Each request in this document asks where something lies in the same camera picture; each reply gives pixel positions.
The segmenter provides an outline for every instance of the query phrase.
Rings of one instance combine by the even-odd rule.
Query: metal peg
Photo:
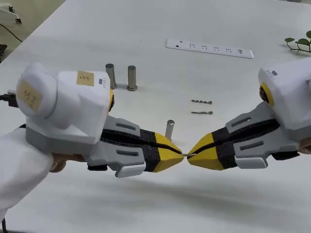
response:
[[[166,124],[165,137],[168,138],[170,141],[172,140],[174,124],[175,122],[173,120],[168,120]]]
[[[108,63],[106,64],[106,73],[110,78],[110,89],[116,89],[116,77],[115,77],[115,67],[113,64]]]
[[[129,91],[136,91],[136,67],[135,66],[128,66],[127,67],[127,77],[128,77],[128,86],[127,89]]]
[[[196,154],[180,154],[180,155],[185,156],[185,157],[193,157],[193,156],[195,156]]]
[[[214,113],[212,111],[209,111],[209,112],[191,112],[192,114],[208,114],[208,115],[213,115]]]
[[[191,102],[194,103],[207,103],[207,104],[212,104],[212,101],[204,101],[204,100],[191,100]]]

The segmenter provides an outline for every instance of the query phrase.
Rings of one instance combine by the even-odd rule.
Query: white sleeve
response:
[[[6,211],[22,200],[49,173],[51,154],[27,143],[25,129],[0,137],[0,222]]]

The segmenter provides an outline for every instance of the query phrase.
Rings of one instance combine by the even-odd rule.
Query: tan sticker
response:
[[[94,73],[78,71],[77,85],[94,86]]]
[[[25,80],[22,80],[19,84],[17,97],[28,105],[34,112],[38,111],[42,95]]]

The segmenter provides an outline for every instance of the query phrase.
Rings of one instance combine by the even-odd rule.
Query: plant leaf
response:
[[[307,38],[310,38],[310,39],[311,39],[311,31],[308,31],[308,32],[306,33],[306,35],[307,35]]]
[[[290,43],[290,42],[292,42],[292,41],[294,41],[295,39],[294,38],[291,38],[291,37],[288,37],[288,38],[286,38],[285,39],[285,41],[287,42],[287,43]]]
[[[298,44],[309,46],[309,45],[310,45],[310,42],[309,42],[309,40],[307,40],[307,39],[299,39],[299,40],[298,40]]]

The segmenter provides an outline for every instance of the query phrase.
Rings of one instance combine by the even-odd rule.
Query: power socket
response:
[[[232,57],[243,57],[250,59],[254,58],[251,50],[234,48],[230,46],[219,46],[205,43],[189,42],[186,40],[167,39],[165,47],[169,49],[206,52]]]

